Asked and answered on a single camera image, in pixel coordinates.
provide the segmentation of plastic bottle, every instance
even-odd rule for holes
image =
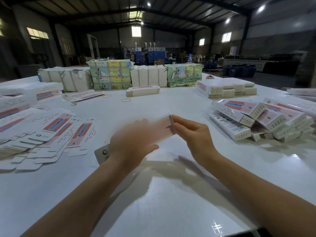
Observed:
[[[188,63],[193,63],[193,61],[192,61],[192,54],[191,53],[189,54]]]

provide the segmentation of rubber band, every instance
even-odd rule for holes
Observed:
[[[131,99],[129,99],[129,98],[125,98],[125,99],[121,100],[121,102],[130,102],[130,101],[131,101]]]

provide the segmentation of ceiling light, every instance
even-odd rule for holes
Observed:
[[[264,4],[264,5],[262,5],[261,7],[259,7],[259,9],[258,9],[257,13],[262,12],[264,9],[265,9],[265,4]]]

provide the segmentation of person's left hand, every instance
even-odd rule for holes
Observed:
[[[135,121],[117,131],[110,140],[109,159],[131,172],[146,155],[158,149],[158,145],[148,145],[152,127],[147,119]]]

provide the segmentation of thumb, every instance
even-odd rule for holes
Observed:
[[[154,150],[157,150],[159,149],[159,146],[158,145],[148,145],[144,148],[143,150],[143,155],[146,156],[148,155],[149,153],[152,153]]]
[[[192,132],[194,132],[179,123],[174,123],[174,128],[177,134],[185,141],[189,141],[192,137]]]

